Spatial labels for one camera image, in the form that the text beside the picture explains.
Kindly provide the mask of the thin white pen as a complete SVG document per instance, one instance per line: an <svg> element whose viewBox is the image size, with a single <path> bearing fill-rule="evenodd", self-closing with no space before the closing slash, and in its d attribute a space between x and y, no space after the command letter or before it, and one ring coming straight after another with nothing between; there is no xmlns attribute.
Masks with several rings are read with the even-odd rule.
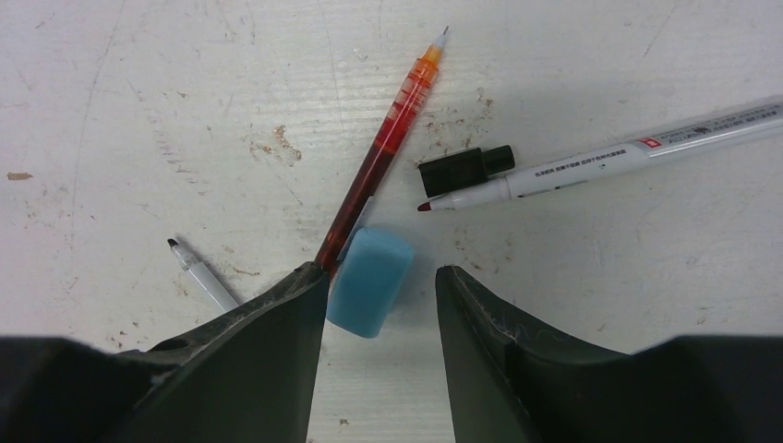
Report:
<svg viewBox="0 0 783 443"><path fill-rule="evenodd" d="M168 238L167 244L183 272L192 279L213 304L221 308L223 312L231 311L241 305L241 302L227 290L193 250L174 238Z"/></svg>

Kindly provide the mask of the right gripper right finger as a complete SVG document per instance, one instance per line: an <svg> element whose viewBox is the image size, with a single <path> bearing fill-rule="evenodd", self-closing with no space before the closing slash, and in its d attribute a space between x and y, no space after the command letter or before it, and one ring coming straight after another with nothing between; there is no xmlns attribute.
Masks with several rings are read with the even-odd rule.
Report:
<svg viewBox="0 0 783 443"><path fill-rule="evenodd" d="M459 442L778 442L782 340L680 336L625 354L506 302L457 266L435 289Z"/></svg>

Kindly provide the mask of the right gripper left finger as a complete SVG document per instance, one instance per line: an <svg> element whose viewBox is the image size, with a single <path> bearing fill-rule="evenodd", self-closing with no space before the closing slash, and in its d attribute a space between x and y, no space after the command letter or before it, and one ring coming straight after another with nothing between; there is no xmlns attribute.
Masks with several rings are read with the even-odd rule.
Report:
<svg viewBox="0 0 783 443"><path fill-rule="evenodd" d="M148 351L1 340L5 442L303 442L330 279L307 262Z"/></svg>

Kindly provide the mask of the red pen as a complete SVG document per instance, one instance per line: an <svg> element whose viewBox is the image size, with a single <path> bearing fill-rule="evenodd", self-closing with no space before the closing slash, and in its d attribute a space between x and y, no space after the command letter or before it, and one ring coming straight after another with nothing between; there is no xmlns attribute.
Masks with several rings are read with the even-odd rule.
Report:
<svg viewBox="0 0 783 443"><path fill-rule="evenodd" d="M321 243L315 263L330 275L338 269L351 232L426 103L439 73L448 32L444 29L407 73Z"/></svg>

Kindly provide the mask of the blue highlighter cap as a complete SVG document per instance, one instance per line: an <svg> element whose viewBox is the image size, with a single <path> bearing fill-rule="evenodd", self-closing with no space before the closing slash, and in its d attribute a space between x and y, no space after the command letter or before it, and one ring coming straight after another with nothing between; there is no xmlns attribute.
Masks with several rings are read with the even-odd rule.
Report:
<svg viewBox="0 0 783 443"><path fill-rule="evenodd" d="M359 229L334 281L327 320L356 336L377 337L414 256L414 249L399 235L375 228Z"/></svg>

